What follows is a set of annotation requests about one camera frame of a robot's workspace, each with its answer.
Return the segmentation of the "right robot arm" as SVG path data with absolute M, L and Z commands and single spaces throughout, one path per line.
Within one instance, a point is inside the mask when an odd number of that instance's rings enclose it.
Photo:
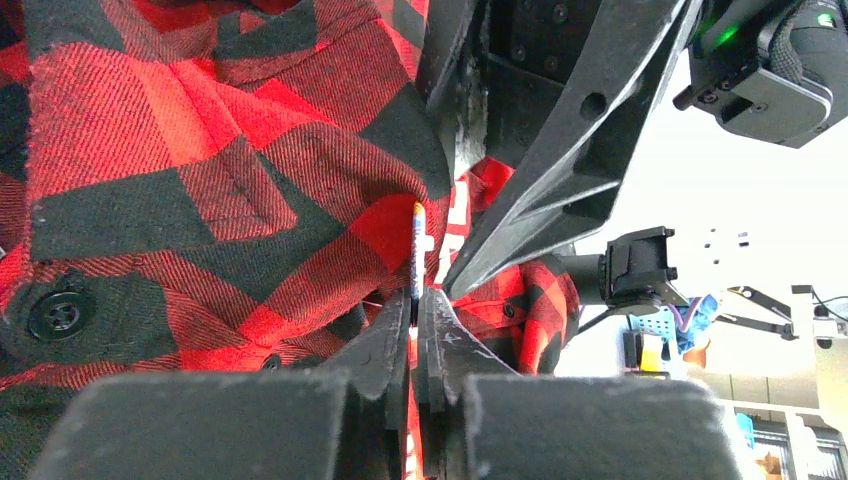
M 442 275 L 458 299 L 596 233 L 681 54 L 674 98 L 801 147 L 847 114 L 843 1 L 436 1 L 419 89 L 459 145 L 512 176 Z

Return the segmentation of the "small round brooch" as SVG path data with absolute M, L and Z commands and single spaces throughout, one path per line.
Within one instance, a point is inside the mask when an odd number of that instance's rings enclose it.
M 415 202 L 412 210 L 412 245 L 410 257 L 410 296 L 413 304 L 422 298 L 425 289 L 426 254 L 433 248 L 433 238 L 427 234 L 425 206 Z

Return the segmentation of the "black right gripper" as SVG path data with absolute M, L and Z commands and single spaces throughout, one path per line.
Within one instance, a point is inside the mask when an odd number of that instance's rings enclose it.
M 697 1 L 431 1 L 416 87 L 453 181 L 513 174 L 443 280 L 452 299 L 596 233 Z

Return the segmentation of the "red black plaid shirt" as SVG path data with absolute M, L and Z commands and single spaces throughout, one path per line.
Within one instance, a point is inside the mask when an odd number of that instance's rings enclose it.
M 1 5 L 1 475 L 93 380 L 320 364 L 512 176 L 451 174 L 426 1 Z

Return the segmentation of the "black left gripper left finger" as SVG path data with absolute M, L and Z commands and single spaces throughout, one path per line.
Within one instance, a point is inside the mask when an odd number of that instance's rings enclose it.
M 34 479 L 400 479 L 411 296 L 321 365 L 126 374 L 70 403 Z

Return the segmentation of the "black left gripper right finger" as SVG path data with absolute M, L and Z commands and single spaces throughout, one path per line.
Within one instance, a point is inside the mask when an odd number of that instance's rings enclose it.
M 418 306 L 427 479 L 742 479 L 745 443 L 706 388 L 632 377 L 527 376 L 458 321 L 445 294 Z

